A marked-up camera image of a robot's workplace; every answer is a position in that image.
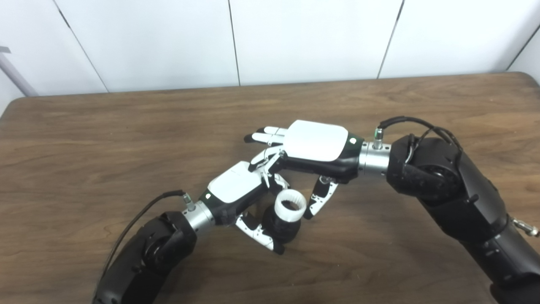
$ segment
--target wooden table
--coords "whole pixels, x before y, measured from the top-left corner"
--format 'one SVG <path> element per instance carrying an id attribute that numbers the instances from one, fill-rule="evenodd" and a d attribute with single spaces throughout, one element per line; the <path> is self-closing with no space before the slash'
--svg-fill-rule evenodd
<path id="1" fill-rule="evenodd" d="M 540 226 L 540 89 L 525 74 L 23 98 L 0 120 L 0 302 L 88 303 L 138 210 L 168 190 L 198 196 L 250 160 L 264 146 L 245 134 L 301 118 L 369 138 L 396 115 L 453 131 L 508 211 Z M 422 131 L 397 125 L 387 142 Z M 306 196 L 316 179 L 283 176 Z M 144 221 L 183 208 L 168 199 Z M 283 256 L 214 228 L 156 303 L 492 303 L 488 285 L 418 202 L 358 178 L 303 221 Z"/>

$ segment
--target white wall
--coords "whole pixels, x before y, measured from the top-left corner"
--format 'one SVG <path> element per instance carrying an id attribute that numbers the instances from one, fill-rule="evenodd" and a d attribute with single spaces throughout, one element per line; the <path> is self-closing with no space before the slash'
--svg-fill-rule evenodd
<path id="1" fill-rule="evenodd" d="M 109 91 L 238 85 L 227 0 L 56 0 Z"/>
<path id="2" fill-rule="evenodd" d="M 56 1 L 0 0 L 29 96 L 504 71 L 540 24 L 540 0 Z"/>
<path id="3" fill-rule="evenodd" d="M 0 69 L 0 115 L 4 113 L 5 108 L 12 100 L 19 97 L 24 97 L 24 94 Z"/>
<path id="4" fill-rule="evenodd" d="M 406 0 L 380 76 L 505 71 L 539 24 L 539 0 Z"/>
<path id="5" fill-rule="evenodd" d="M 536 32 L 508 70 L 525 72 L 540 84 L 540 30 Z"/>
<path id="6" fill-rule="evenodd" d="M 28 95 L 106 92 L 52 0 L 0 0 L 0 65 Z"/>
<path id="7" fill-rule="evenodd" d="M 402 0 L 231 0 L 240 82 L 377 78 Z"/>

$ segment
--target black cable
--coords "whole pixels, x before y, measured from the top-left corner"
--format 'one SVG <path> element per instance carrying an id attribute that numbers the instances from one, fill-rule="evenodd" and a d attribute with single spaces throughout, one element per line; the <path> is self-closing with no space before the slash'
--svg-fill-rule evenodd
<path id="1" fill-rule="evenodd" d="M 444 141 L 446 141 L 449 144 L 454 144 L 458 148 L 459 152 L 458 152 L 458 156 L 457 156 L 457 160 L 456 160 L 456 165 L 459 165 L 461 155 L 463 154 L 463 147 L 461 147 L 461 144 L 457 140 L 456 136 L 454 136 L 454 134 L 452 132 L 450 132 L 449 130 L 447 130 L 447 129 L 444 129 L 442 127 L 437 127 L 437 126 L 435 126 L 435 125 L 433 125 L 433 124 L 431 124 L 431 123 L 429 123 L 429 122 L 427 122 L 427 121 L 425 121 L 423 119 L 416 118 L 416 117 L 410 117 L 410 116 L 396 116 L 396 117 L 389 118 L 387 120 L 382 121 L 377 128 L 378 129 L 386 129 L 386 128 L 390 127 L 393 124 L 402 123 L 402 122 L 415 122 L 415 123 L 421 124 L 421 125 L 428 128 L 422 134 L 422 136 L 420 136 L 418 141 L 416 141 L 416 144 L 414 145 L 414 147 L 413 147 L 413 142 L 409 139 L 409 149 L 408 149 L 409 152 L 408 152 L 408 156 L 407 156 L 407 159 L 406 159 L 405 163 L 408 163 L 410 160 L 412 160 L 414 152 L 416 151 L 416 149 L 418 149 L 418 147 L 420 146 L 420 143 L 424 140 L 424 138 L 429 133 L 435 132 Z"/>
<path id="2" fill-rule="evenodd" d="M 107 257 L 107 259 L 105 260 L 105 265 L 103 266 L 103 270 L 102 270 L 102 274 L 101 274 L 101 277 L 99 278 L 98 280 L 98 283 L 96 284 L 96 289 L 94 290 L 93 292 L 93 296 L 92 296 L 92 302 L 94 301 L 94 298 L 96 297 L 96 292 L 98 290 L 98 285 L 99 285 L 99 282 L 103 279 L 103 277 L 105 276 L 105 274 L 107 273 L 107 270 L 109 269 L 109 266 L 112 262 L 112 258 L 114 257 L 114 254 L 116 253 L 116 250 L 118 250 L 118 247 L 120 246 L 120 243 L 122 243 L 122 240 L 124 239 L 124 237 L 126 236 L 126 234 L 130 231 L 131 227 L 133 227 L 133 225 L 157 202 L 159 202 L 160 200 L 166 198 L 166 197 L 171 197 L 171 196 L 183 196 L 184 194 L 186 194 L 184 191 L 182 190 L 176 190 L 176 191 L 169 191 L 169 192 L 165 192 L 161 195 L 159 195 L 158 197 L 156 197 L 155 199 L 153 199 L 152 201 L 150 201 L 141 211 L 139 211 L 139 213 L 131 220 L 131 222 L 129 222 L 129 224 L 127 224 L 126 228 L 124 228 L 124 231 L 122 231 L 122 233 L 120 233 L 120 235 L 118 236 L 116 242 L 114 243 L 114 245 L 112 246 L 112 249 L 111 249 L 111 252 L 109 253 L 109 256 Z"/>
<path id="3" fill-rule="evenodd" d="M 433 131 L 438 136 L 440 136 L 442 139 L 444 139 L 444 141 L 446 141 L 447 143 L 452 143 L 452 141 L 453 141 L 451 139 L 451 137 L 448 134 L 445 134 L 444 132 L 442 132 L 439 127 L 436 127 L 436 126 L 432 125 L 431 123 L 429 123 L 429 122 L 427 122 L 427 121 L 425 121 L 423 119 L 416 118 L 416 117 L 410 117 L 410 116 L 392 117 L 392 118 L 389 118 L 387 120 L 381 121 L 381 123 L 379 124 L 379 126 L 377 128 L 386 129 L 386 128 L 390 127 L 393 124 L 397 124 L 397 123 L 401 123 L 401 122 L 415 122 L 415 123 L 421 124 L 421 125 L 427 127 L 428 129 L 433 129 Z"/>

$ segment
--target robotic arm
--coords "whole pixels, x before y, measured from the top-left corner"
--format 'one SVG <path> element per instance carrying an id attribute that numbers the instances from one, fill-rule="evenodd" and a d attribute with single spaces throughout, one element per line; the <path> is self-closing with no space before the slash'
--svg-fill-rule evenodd
<path id="1" fill-rule="evenodd" d="M 383 144 L 384 130 L 405 121 L 428 130 Z M 426 138 L 430 132 L 439 138 Z M 385 177 L 398 193 L 416 197 L 443 232 L 465 247 L 493 282 L 491 293 L 500 304 L 540 303 L 540 256 L 516 228 L 533 236 L 538 230 L 507 214 L 497 188 L 451 132 L 401 116 L 382 122 L 373 142 L 342 127 L 305 121 L 289 129 L 259 129 L 245 141 L 272 146 L 254 158 L 250 169 L 262 167 L 269 176 L 279 169 L 320 175 L 305 218 L 320 210 L 338 183 L 348 183 L 358 172 Z"/>
<path id="2" fill-rule="evenodd" d="M 282 201 L 289 200 L 301 206 L 303 197 L 297 191 L 284 190 L 289 184 L 279 174 L 274 174 L 272 184 L 276 189 L 284 191 L 280 192 L 275 207 L 267 209 L 265 225 L 259 223 L 246 209 L 267 193 L 268 188 L 263 182 L 262 171 L 250 172 L 248 167 L 248 162 L 239 162 L 229 168 L 208 184 L 197 202 L 193 202 L 181 190 L 164 193 L 152 201 L 134 221 L 152 204 L 169 196 L 182 196 L 187 208 L 183 212 L 165 212 L 142 226 L 126 243 L 111 267 L 106 263 L 92 302 L 151 304 L 171 270 L 193 252 L 198 236 L 212 226 L 235 225 L 261 245 L 283 254 L 285 249 L 282 244 L 287 241 L 286 237 L 294 237 L 298 232 L 299 222 L 295 232 L 290 229 L 282 231 L 297 221 L 295 212 L 298 212 L 282 210 Z M 273 210 L 279 210 L 280 213 L 276 215 Z"/>
<path id="3" fill-rule="evenodd" d="M 387 127 L 407 121 L 428 130 L 420 137 L 410 134 L 392 145 L 383 143 Z M 430 132 L 439 137 L 426 138 Z M 138 217 L 168 196 L 182 196 L 187 204 L 183 212 L 165 212 L 142 226 L 111 267 L 107 262 L 94 304 L 152 303 L 172 268 L 193 252 L 198 235 L 212 226 L 235 225 L 282 254 L 283 244 L 300 229 L 301 217 L 311 219 L 338 184 L 360 175 L 386 179 L 398 193 L 416 197 L 443 232 L 460 242 L 487 274 L 491 293 L 500 304 L 540 303 L 540 256 L 517 228 L 530 236 L 539 236 L 538 229 L 508 215 L 495 186 L 451 132 L 401 116 L 381 122 L 373 142 L 343 127 L 307 121 L 296 121 L 288 129 L 265 127 L 244 140 L 269 148 L 250 163 L 239 162 L 216 177 L 197 202 L 183 191 L 173 191 L 139 213 Z M 278 174 L 282 169 L 319 175 L 309 202 L 288 189 Z M 276 203 L 259 222 L 246 209 L 268 191 L 277 194 Z"/>

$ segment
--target metal bolt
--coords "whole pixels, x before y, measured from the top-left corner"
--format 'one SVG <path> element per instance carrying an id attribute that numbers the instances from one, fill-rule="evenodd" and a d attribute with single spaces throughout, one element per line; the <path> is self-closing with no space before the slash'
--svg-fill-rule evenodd
<path id="1" fill-rule="evenodd" d="M 519 228 L 525 231 L 525 233 L 528 236 L 540 237 L 540 232 L 538 231 L 538 228 L 536 228 L 535 226 L 531 226 L 525 223 L 524 221 L 520 221 L 517 219 L 512 219 L 512 223 L 514 224 L 514 226 L 516 226 L 516 228 Z"/>
<path id="2" fill-rule="evenodd" d="M 375 135 L 373 140 L 373 149 L 375 150 L 381 150 L 382 149 L 382 138 L 383 138 L 383 132 L 384 130 L 381 128 L 375 129 Z"/>
<path id="3" fill-rule="evenodd" d="M 191 212 L 193 210 L 195 210 L 195 203 L 193 203 L 193 201 L 191 200 L 191 197 L 189 194 L 184 194 L 182 196 L 182 198 L 184 199 L 184 202 L 186 203 L 187 205 L 187 211 Z"/>

